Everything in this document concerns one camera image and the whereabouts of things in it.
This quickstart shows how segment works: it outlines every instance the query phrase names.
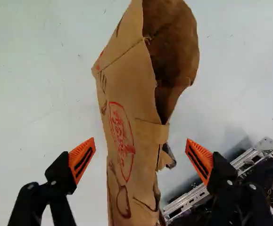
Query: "white floor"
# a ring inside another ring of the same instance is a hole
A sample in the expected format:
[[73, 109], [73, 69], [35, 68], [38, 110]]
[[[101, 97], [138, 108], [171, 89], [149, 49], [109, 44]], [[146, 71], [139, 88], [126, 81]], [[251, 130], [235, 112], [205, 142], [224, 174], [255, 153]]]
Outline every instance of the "white floor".
[[[195, 171], [187, 137], [228, 155], [273, 138], [273, 2], [189, 0], [200, 69], [171, 119], [178, 164], [159, 173], [164, 197]], [[106, 144], [90, 67], [129, 0], [0, 0], [0, 226], [17, 193], [62, 151], [95, 137], [97, 152], [69, 202], [78, 225], [107, 225]], [[45, 212], [43, 225], [52, 225]]]

